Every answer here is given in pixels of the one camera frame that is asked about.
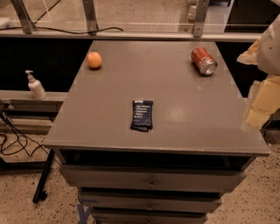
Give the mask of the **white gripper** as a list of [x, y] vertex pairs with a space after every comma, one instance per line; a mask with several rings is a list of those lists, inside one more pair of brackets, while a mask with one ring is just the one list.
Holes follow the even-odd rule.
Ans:
[[280, 14], [237, 61], [257, 65], [268, 74], [265, 80], [255, 80], [250, 87], [243, 117], [245, 126], [260, 129], [280, 109]]

